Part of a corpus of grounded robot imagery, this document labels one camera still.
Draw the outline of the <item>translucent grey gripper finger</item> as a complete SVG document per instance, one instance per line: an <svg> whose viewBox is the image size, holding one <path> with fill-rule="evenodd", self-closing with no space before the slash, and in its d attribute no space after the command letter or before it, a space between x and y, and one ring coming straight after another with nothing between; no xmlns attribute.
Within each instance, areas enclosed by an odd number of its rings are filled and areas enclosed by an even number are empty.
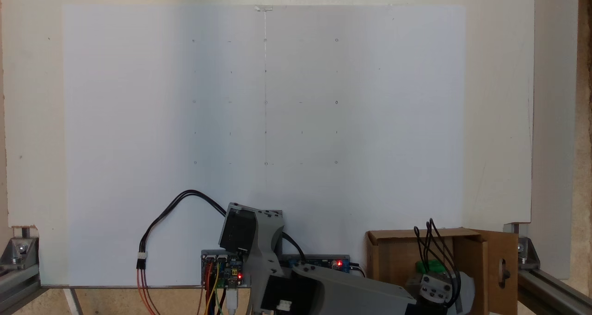
<svg viewBox="0 0 592 315"><path fill-rule="evenodd" d="M453 315L467 315L474 304L475 284L474 280L464 272L459 272L460 290L455 304L452 306Z"/></svg>

